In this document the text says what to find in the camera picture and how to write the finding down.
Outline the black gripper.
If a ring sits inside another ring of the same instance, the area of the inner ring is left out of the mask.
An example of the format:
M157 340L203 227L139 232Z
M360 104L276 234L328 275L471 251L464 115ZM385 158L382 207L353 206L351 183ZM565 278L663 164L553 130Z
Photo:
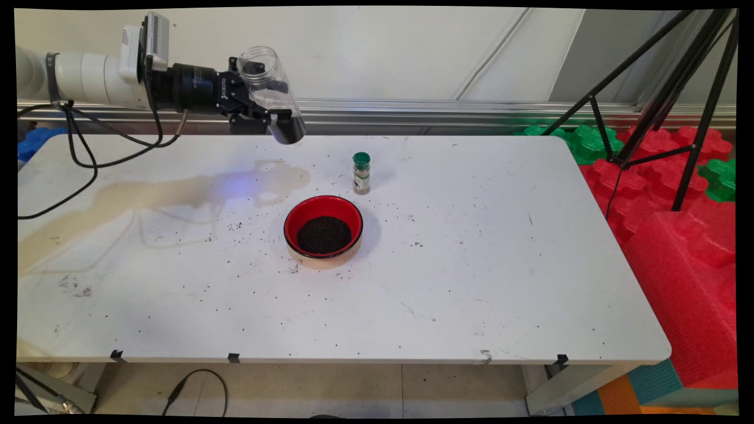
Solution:
M290 108L254 110L249 88L251 61L230 57L224 72L199 65L174 64L154 72L154 108L229 117L231 135L274 135L293 118Z

